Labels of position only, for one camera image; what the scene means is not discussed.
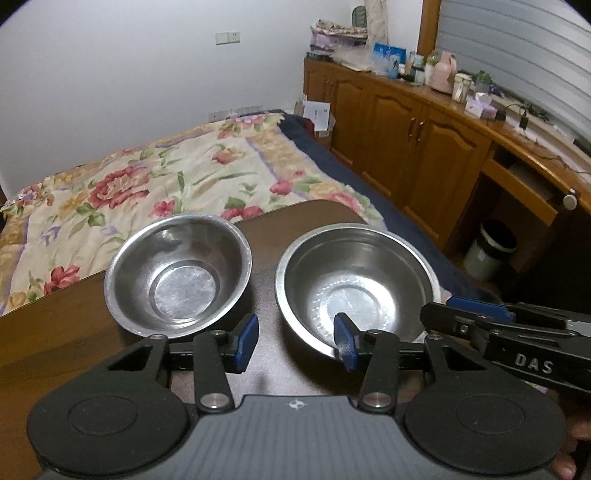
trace charger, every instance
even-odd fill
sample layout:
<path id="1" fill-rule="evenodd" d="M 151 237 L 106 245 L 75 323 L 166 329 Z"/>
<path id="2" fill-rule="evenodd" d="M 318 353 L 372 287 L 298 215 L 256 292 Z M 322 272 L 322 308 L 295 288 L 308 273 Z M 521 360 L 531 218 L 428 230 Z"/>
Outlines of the charger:
<path id="1" fill-rule="evenodd" d="M 527 111 L 524 111 L 523 115 L 521 115 L 521 119 L 519 120 L 519 127 L 522 128 L 523 130 L 525 130 L 529 123 L 530 123 L 530 119 L 527 118 Z"/>

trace metal bowl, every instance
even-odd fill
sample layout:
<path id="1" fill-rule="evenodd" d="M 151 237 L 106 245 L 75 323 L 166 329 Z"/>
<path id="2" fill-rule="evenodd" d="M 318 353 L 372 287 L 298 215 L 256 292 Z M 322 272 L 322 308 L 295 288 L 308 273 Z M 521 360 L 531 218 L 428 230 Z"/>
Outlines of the metal bowl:
<path id="1" fill-rule="evenodd" d="M 337 313 L 360 330 L 411 342 L 423 332 L 421 307 L 441 299 L 435 272 L 411 244 L 360 223 L 327 225 L 293 242 L 279 261 L 275 295 L 292 330 L 334 359 Z"/>
<path id="2" fill-rule="evenodd" d="M 213 215 L 181 213 L 129 238 L 105 276 L 105 300 L 126 330 L 191 335 L 238 301 L 252 270 L 242 232 Z"/>

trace cabinet door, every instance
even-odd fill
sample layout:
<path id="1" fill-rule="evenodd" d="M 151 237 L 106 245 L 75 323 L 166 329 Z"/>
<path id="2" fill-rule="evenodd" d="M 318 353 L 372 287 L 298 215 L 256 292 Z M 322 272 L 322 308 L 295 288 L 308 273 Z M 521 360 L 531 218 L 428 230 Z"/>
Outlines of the cabinet door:
<path id="1" fill-rule="evenodd" d="M 330 80 L 320 69 L 306 66 L 304 92 L 313 102 L 329 102 Z"/>
<path id="2" fill-rule="evenodd" d="M 359 73 L 339 72 L 332 80 L 330 111 L 335 116 L 331 151 L 337 158 L 355 168 L 363 125 L 363 86 Z"/>
<path id="3" fill-rule="evenodd" d="M 491 142 L 443 113 L 423 111 L 400 205 L 443 249 L 470 198 Z"/>
<path id="4" fill-rule="evenodd" d="M 422 104 L 380 86 L 371 89 L 368 99 L 359 171 L 395 203 L 412 154 Z"/>

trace wooden window frame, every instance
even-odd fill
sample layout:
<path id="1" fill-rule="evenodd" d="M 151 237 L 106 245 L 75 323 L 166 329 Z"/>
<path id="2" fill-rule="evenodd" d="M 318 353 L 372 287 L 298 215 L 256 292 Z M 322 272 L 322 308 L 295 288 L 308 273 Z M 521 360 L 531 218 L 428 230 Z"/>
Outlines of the wooden window frame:
<path id="1" fill-rule="evenodd" d="M 423 0 L 423 13 L 421 14 L 421 30 L 418 35 L 417 52 L 425 57 L 435 49 L 440 9 L 441 0 Z"/>

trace floral bedspread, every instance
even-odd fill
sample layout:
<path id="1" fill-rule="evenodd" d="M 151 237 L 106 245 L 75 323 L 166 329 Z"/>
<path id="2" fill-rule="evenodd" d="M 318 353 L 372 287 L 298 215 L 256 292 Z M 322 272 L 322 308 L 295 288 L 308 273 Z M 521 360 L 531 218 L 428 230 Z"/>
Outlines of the floral bedspread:
<path id="1" fill-rule="evenodd" d="M 0 314 L 104 270 L 136 231 L 173 213 L 237 221 L 310 199 L 385 228 L 370 201 L 325 175 L 277 113 L 207 124 L 26 187 L 2 208 Z"/>

